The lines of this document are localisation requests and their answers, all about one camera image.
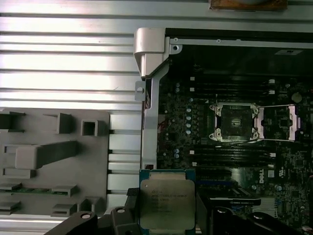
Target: gray plastic bracket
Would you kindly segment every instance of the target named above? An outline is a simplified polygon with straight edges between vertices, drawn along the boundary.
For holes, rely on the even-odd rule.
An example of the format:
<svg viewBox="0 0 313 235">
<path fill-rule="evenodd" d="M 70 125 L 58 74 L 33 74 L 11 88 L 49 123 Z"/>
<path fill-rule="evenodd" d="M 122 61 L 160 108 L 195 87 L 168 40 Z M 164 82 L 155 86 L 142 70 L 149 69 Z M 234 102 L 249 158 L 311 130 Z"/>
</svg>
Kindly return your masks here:
<svg viewBox="0 0 313 235">
<path fill-rule="evenodd" d="M 58 115 L 44 114 L 44 116 L 57 119 L 56 134 L 70 134 L 73 130 L 73 117 L 70 114 L 59 113 Z"/>
<path fill-rule="evenodd" d="M 81 203 L 78 204 L 77 211 L 90 211 L 94 213 L 101 212 L 104 206 L 104 201 L 100 197 L 86 197 Z"/>
<path fill-rule="evenodd" d="M 0 202 L 0 214 L 10 215 L 19 210 L 21 206 L 20 201 Z"/>
<path fill-rule="evenodd" d="M 81 123 L 81 136 L 103 136 L 105 123 L 98 120 L 83 119 Z"/>
<path fill-rule="evenodd" d="M 20 146 L 16 150 L 15 168 L 35 170 L 77 154 L 77 141 Z"/>
<path fill-rule="evenodd" d="M 15 118 L 24 116 L 25 113 L 0 112 L 0 131 L 1 132 L 24 132 L 24 130 L 15 127 Z"/>
<path fill-rule="evenodd" d="M 57 204 L 52 208 L 51 216 L 55 217 L 68 217 L 77 212 L 77 204 Z"/>
<path fill-rule="evenodd" d="M 56 186 L 52 189 L 54 193 L 67 193 L 67 197 L 71 197 L 73 194 L 79 191 L 77 185 L 74 186 Z"/>
<path fill-rule="evenodd" d="M 4 168 L 2 176 L 10 179 L 30 179 L 36 176 L 35 170 L 24 170 L 16 168 Z"/>
<path fill-rule="evenodd" d="M 136 81 L 135 84 L 135 100 L 145 101 L 146 100 L 146 82 Z"/>
<path fill-rule="evenodd" d="M 0 190 L 4 190 L 4 191 L 7 191 L 7 190 L 14 190 L 14 189 L 17 189 L 17 188 L 20 188 L 22 187 L 22 184 L 21 183 L 3 183 L 3 184 L 0 184 Z"/>
</svg>

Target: capacitor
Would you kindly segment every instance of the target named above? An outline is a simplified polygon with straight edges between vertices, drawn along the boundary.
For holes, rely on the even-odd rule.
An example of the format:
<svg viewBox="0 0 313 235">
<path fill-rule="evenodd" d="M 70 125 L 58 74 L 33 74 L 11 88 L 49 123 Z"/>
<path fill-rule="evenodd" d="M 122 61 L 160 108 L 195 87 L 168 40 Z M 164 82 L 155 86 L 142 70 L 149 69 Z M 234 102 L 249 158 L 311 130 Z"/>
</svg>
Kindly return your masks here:
<svg viewBox="0 0 313 235">
<path fill-rule="evenodd" d="M 275 189 L 280 192 L 283 188 L 280 185 L 275 185 Z"/>
<path fill-rule="evenodd" d="M 294 93 L 292 96 L 291 96 L 291 99 L 293 102 L 295 103 L 300 103 L 302 101 L 302 95 L 297 92 L 297 93 Z"/>
</svg>

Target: metal bracket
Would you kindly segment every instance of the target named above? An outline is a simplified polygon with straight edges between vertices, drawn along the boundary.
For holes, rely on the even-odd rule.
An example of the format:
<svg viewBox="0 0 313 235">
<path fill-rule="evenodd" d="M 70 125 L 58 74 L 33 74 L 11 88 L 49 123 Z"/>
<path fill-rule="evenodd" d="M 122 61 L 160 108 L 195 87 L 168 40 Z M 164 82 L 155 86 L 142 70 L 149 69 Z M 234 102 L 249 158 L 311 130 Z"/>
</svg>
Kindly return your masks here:
<svg viewBox="0 0 313 235">
<path fill-rule="evenodd" d="M 139 28 L 134 35 L 134 56 L 141 78 L 151 78 L 168 59 L 170 38 L 165 28 Z"/>
<path fill-rule="evenodd" d="M 135 84 L 135 100 L 136 101 L 145 101 L 146 99 L 146 82 L 145 81 L 136 81 Z"/>
</svg>

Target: circuit board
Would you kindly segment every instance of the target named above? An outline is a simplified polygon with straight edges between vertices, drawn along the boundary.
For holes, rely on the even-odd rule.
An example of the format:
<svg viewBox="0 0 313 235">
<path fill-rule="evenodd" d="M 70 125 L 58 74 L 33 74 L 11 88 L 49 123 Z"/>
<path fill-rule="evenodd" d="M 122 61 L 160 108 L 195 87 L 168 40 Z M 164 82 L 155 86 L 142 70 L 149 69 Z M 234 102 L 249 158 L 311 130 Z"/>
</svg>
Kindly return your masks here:
<svg viewBox="0 0 313 235">
<path fill-rule="evenodd" d="M 157 167 L 194 168 L 197 187 L 235 198 L 229 206 L 240 216 L 259 211 L 312 227 L 311 95 L 300 78 L 168 75 L 160 83 Z M 256 139 L 250 107 L 264 111 Z"/>
</svg>

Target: green circuit board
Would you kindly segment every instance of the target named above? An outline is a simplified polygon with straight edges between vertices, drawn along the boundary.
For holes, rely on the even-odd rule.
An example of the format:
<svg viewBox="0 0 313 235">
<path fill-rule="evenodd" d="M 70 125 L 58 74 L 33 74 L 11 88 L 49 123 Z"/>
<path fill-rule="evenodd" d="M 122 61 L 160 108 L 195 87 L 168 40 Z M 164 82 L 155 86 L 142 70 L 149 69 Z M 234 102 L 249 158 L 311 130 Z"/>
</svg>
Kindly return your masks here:
<svg viewBox="0 0 313 235">
<path fill-rule="evenodd" d="M 248 81 L 235 81 L 243 89 L 241 92 L 245 92 L 237 97 L 237 91 L 231 89 L 234 85 L 223 81 L 221 85 L 210 83 L 203 77 L 199 83 L 195 81 L 197 75 L 171 76 L 161 80 L 157 167 L 193 168 L 196 169 L 199 188 L 211 192 L 217 188 L 226 191 L 240 187 L 261 198 L 259 206 L 233 206 L 232 209 L 240 216 L 261 211 L 296 229 L 311 225 L 309 191 L 313 170 L 310 87 L 301 79 L 294 78 L 267 79 L 260 81 L 259 87 Z M 264 133 L 271 140 L 237 144 L 210 139 L 217 122 L 210 106 L 221 102 L 234 103 L 236 106 L 242 103 L 276 106 L 265 110 L 262 122 Z M 296 132 L 295 141 L 288 141 L 292 120 L 284 105 L 289 104 L 296 107 L 297 115 L 301 118 L 301 128 Z M 244 120 L 244 117 L 238 118 L 236 115 L 230 109 L 222 119 L 224 133 L 232 134 L 231 128 L 225 123 L 239 126 L 239 122 Z"/>
</svg>

